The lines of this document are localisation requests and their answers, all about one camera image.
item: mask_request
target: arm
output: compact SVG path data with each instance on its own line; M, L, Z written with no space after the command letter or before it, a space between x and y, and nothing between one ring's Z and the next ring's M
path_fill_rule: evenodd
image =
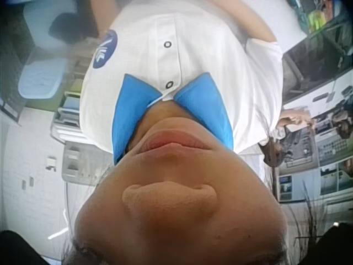
M273 43L276 37L267 24L242 0L210 0L229 13L253 39Z
M115 0L90 0L99 35L104 36L119 13Z
M280 115L280 119L295 119L295 118L302 118L303 120L311 119L310 112L305 110L295 110L295 109L288 109L283 110Z

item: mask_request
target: white shirt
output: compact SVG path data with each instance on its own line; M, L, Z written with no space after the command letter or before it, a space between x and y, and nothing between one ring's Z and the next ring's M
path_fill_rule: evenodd
M80 121L88 139L113 151L112 123L126 73L170 100L209 72L226 107L236 153L273 131L282 105L278 43L249 39L244 50L229 22L209 7L192 1L144 0L133 1L121 11L110 28L118 37L115 52L101 68L93 68L92 62L84 79ZM172 87L166 89L170 82Z

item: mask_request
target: neck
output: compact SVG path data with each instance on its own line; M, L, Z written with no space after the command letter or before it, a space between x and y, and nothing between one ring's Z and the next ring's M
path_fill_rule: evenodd
M187 118L195 120L190 113L177 105L174 101L160 101L150 107L139 121L127 149L129 151L133 149L154 124L167 118Z

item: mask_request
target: window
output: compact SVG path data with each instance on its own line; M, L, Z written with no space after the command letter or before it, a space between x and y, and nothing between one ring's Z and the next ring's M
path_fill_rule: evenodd
M321 195L353 187L353 158L321 168Z

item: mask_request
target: nose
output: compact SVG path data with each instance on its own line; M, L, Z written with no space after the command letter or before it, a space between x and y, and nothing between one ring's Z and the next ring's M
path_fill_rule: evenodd
M217 208L217 194L211 186L195 188L170 181L132 185L124 190L122 201L133 227L153 237L186 235Z

